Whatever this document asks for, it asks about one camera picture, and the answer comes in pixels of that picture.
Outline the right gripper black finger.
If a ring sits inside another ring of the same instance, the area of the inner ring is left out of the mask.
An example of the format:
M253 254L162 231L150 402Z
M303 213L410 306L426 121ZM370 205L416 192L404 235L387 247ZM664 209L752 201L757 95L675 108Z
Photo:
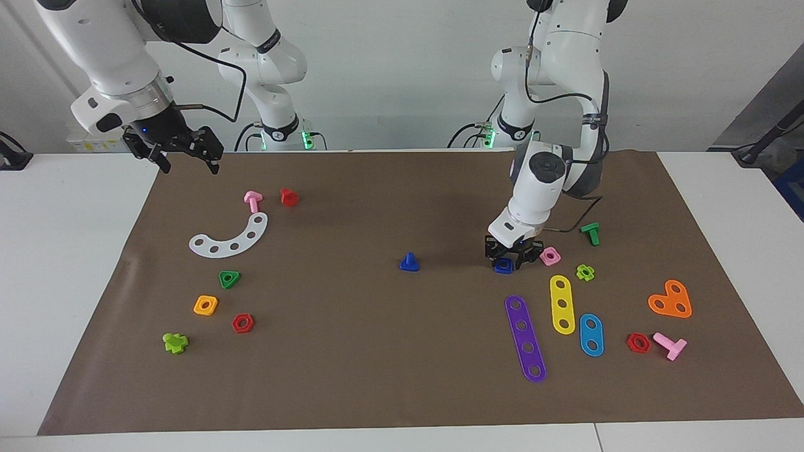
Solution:
M161 172L168 174L171 164L163 154L160 145L149 147L133 129L124 129L124 145L129 152L137 159L145 159L155 164Z
M183 152L204 161L210 172L217 175L224 146L210 127L201 127L183 135Z

